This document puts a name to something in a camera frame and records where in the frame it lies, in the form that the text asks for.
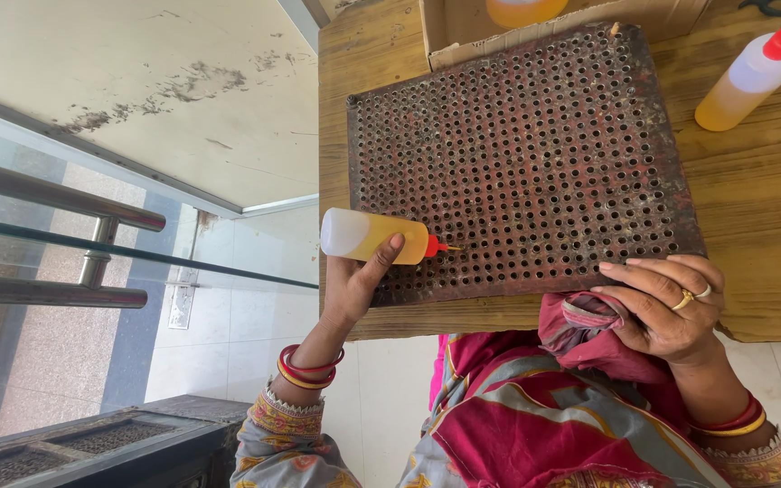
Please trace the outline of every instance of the perforated metal sheet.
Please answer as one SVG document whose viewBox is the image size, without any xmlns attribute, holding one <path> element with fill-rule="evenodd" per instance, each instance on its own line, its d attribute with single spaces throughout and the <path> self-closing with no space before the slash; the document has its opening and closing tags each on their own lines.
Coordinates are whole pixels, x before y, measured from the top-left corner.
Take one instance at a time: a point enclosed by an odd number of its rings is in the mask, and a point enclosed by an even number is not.
<svg viewBox="0 0 781 488">
<path fill-rule="evenodd" d="M 580 290 L 609 282 L 601 260 L 705 252 L 637 27 L 575 28 L 346 104 L 352 209 L 464 249 L 394 267 L 374 306 Z"/>
</svg>

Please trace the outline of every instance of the wooden tabletop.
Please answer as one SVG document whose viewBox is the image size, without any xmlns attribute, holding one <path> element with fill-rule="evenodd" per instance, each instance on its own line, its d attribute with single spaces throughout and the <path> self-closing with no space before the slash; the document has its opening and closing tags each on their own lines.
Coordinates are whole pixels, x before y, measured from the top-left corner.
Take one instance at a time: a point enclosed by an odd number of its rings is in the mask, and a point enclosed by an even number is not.
<svg viewBox="0 0 781 488">
<path fill-rule="evenodd" d="M 745 44 L 781 26 L 713 0 L 695 30 L 650 46 L 710 258 L 725 272 L 723 326 L 781 340 L 781 88 L 739 126 L 700 128 L 695 106 Z M 365 0 L 319 34 L 320 212 L 348 208 L 345 97 L 429 73 L 418 0 Z M 325 257 L 321 256 L 321 297 Z M 373 308 L 351 339 L 538 327 L 538 295 Z"/>
</svg>

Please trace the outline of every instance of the silver ring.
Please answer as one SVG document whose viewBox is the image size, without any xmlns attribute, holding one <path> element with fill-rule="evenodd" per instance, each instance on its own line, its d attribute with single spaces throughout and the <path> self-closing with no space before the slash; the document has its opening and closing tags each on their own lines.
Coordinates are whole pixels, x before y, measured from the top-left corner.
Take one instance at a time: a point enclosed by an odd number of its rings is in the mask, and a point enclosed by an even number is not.
<svg viewBox="0 0 781 488">
<path fill-rule="evenodd" d="M 713 291 L 713 288 L 708 283 L 707 284 L 707 289 L 704 290 L 703 292 L 701 292 L 700 294 L 695 295 L 695 298 L 699 299 L 699 298 L 704 298 L 705 296 L 709 296 L 712 293 L 712 291 Z"/>
</svg>

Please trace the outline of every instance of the bangle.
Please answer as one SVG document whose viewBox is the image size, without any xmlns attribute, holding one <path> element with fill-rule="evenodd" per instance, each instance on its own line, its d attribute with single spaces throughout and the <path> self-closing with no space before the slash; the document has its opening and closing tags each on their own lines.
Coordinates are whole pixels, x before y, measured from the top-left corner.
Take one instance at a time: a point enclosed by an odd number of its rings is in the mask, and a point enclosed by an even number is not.
<svg viewBox="0 0 781 488">
<path fill-rule="evenodd" d="M 701 432 L 702 434 L 712 437 L 737 437 L 748 434 L 749 432 L 753 432 L 758 427 L 763 426 L 765 420 L 767 420 L 767 412 L 765 412 L 764 409 L 761 409 L 761 414 L 758 416 L 758 418 L 756 418 L 752 424 L 749 424 L 745 427 L 738 427 L 730 431 L 710 431 L 708 429 L 701 429 L 700 427 L 696 426 L 692 426 L 692 428 L 698 432 Z"/>
<path fill-rule="evenodd" d="M 288 371 L 297 371 L 297 372 L 321 372 L 328 370 L 337 364 L 339 364 L 339 361 L 342 360 L 342 358 L 345 357 L 345 350 L 340 349 L 339 350 L 339 357 L 333 361 L 331 364 L 327 366 L 319 366 L 319 367 L 296 367 L 292 366 L 291 363 L 288 361 L 287 357 L 291 354 L 294 354 L 294 351 L 297 351 L 297 348 L 300 347 L 299 344 L 291 344 L 290 346 L 286 347 L 282 350 L 282 352 L 279 353 L 279 359 L 285 363 L 286 366 L 288 366 Z"/>
<path fill-rule="evenodd" d="M 336 367 L 331 368 L 330 376 L 323 380 L 307 380 L 306 378 L 300 378 L 298 377 L 294 372 L 290 371 L 288 369 L 288 365 L 286 365 L 281 358 L 276 361 L 276 366 L 278 367 L 279 374 L 282 375 L 283 378 L 285 378 L 289 383 L 295 386 L 299 386 L 301 388 L 305 388 L 306 390 L 321 390 L 323 388 L 326 388 L 327 386 L 330 386 L 333 379 L 336 377 Z"/>
<path fill-rule="evenodd" d="M 753 422 L 761 414 L 760 410 L 763 407 L 758 402 L 758 400 L 755 399 L 751 392 L 747 390 L 746 393 L 749 396 L 749 404 L 746 405 L 746 409 L 743 411 L 743 413 L 739 417 L 734 418 L 732 421 L 725 422 L 724 424 L 699 424 L 690 420 L 689 425 L 698 429 L 704 429 L 706 431 L 730 431 Z"/>
</svg>

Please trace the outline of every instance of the woman's right hand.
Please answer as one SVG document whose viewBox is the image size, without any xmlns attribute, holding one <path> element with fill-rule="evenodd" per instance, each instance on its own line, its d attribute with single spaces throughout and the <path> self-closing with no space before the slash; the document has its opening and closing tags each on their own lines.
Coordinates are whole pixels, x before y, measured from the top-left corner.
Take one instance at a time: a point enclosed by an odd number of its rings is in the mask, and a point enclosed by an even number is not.
<svg viewBox="0 0 781 488">
<path fill-rule="evenodd" d="M 613 329 L 626 346 L 673 366 L 694 366 L 708 359 L 713 341 L 718 342 L 712 329 L 725 309 L 725 277 L 709 260 L 673 255 L 667 260 L 630 259 L 625 266 L 602 262 L 599 269 L 630 286 L 592 289 L 622 302 L 641 322 Z M 708 287 L 710 294 L 672 310 L 683 300 L 683 289 L 700 295 Z"/>
</svg>

